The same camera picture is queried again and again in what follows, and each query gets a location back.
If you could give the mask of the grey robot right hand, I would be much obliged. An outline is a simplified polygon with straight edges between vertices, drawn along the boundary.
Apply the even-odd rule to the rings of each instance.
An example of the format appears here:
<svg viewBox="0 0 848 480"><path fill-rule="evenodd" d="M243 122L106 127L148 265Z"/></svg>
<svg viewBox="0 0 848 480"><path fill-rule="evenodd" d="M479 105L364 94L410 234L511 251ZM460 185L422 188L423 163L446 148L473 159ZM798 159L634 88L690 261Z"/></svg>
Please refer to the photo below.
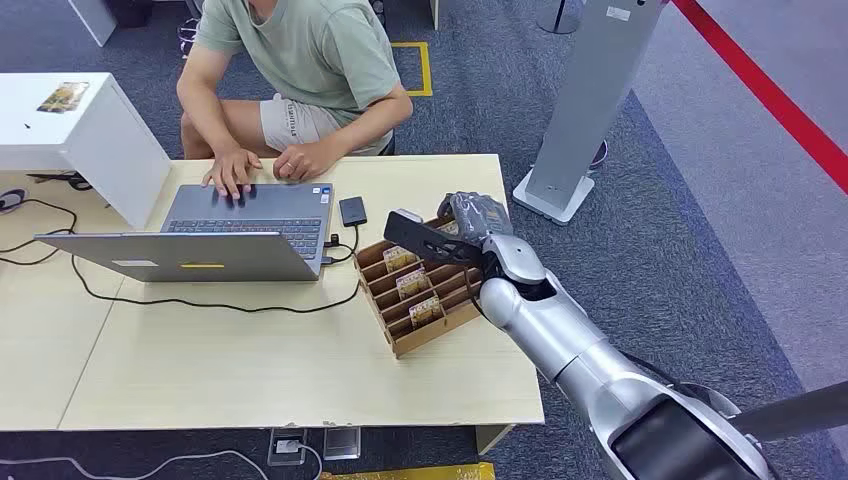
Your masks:
<svg viewBox="0 0 848 480"><path fill-rule="evenodd" d="M451 217L455 227L448 233L476 246L492 234L514 234L505 206L487 194L448 193L439 205L437 216Z"/></svg>

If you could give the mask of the person's left hand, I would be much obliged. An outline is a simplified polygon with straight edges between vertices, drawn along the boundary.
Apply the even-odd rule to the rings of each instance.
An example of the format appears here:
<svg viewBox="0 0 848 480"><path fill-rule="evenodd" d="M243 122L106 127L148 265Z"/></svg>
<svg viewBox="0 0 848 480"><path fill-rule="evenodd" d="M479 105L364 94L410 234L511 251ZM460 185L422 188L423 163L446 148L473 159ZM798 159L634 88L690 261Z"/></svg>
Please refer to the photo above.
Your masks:
<svg viewBox="0 0 848 480"><path fill-rule="evenodd" d="M327 171L338 156L326 142L288 146L273 164L274 176L289 182L304 182Z"/></svg>

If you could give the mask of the person's right hand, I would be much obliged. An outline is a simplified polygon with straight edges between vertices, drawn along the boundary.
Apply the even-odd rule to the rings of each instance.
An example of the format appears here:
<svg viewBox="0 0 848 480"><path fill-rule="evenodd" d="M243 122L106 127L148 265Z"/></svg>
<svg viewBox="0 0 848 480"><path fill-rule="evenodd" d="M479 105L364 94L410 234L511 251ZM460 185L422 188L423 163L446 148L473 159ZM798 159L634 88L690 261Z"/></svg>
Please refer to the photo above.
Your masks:
<svg viewBox="0 0 848 480"><path fill-rule="evenodd" d="M220 196L239 200L251 189L251 171L262 168L259 157L251 151L241 147L222 150L214 154L213 165L201 185L213 185Z"/></svg>

